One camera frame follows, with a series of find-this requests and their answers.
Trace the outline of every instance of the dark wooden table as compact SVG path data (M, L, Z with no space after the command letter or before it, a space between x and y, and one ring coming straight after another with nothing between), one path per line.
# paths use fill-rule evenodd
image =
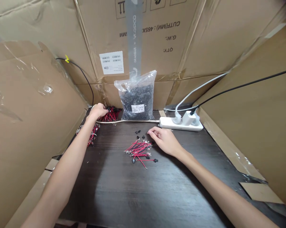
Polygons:
M154 111L155 119L159 112ZM87 148L62 219L103 227L233 227L192 173L156 145L150 149L159 162L133 164L123 151L156 123L101 125L95 145ZM280 227L286 218L264 203L252 201L239 185L251 182L239 173L205 129L173 130L181 145L225 184L237 191Z

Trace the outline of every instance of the wire bundle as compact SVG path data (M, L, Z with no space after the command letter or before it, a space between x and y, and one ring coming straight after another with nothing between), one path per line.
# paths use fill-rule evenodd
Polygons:
M108 107L107 110L109 111L103 117L98 118L99 122L114 122L118 120L119 113L122 109L116 108L114 106Z
M134 143L132 143L132 145L128 149L126 149L124 152L127 154L131 154L130 157L133 158L132 159L133 163L139 160L143 164L145 169L147 169L143 161L154 161L154 162L158 161L157 159L150 160L151 153L148 153L147 150L149 150L151 147L152 147L152 144L149 143L149 141L144 140L142 142L139 142L139 140L137 140Z
M81 125L78 130L76 130L76 135L80 132L80 130L82 129L83 125ZM96 133L98 131L98 129L100 128L100 125L99 124L95 124L93 129L92 129L92 132L91 132L91 135L90 135L90 138L89 138L89 141L88 141L88 144L87 144L87 147L89 145L93 145L93 140L95 140L95 137L96 137Z

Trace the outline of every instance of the gray strap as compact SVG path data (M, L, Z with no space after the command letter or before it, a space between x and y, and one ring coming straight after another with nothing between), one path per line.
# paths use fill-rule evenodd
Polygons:
M143 0L126 0L129 78L141 76Z

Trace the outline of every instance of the white label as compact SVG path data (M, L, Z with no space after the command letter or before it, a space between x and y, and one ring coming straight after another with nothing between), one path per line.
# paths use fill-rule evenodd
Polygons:
M133 113L144 112L144 104L132 105L131 109Z
M104 74L124 73L123 51L100 54Z

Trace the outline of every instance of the clear plastic bag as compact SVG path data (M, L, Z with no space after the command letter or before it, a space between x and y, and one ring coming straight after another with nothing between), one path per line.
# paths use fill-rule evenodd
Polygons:
M153 88L157 71L151 71L141 77L115 81L123 105L122 120L152 120Z

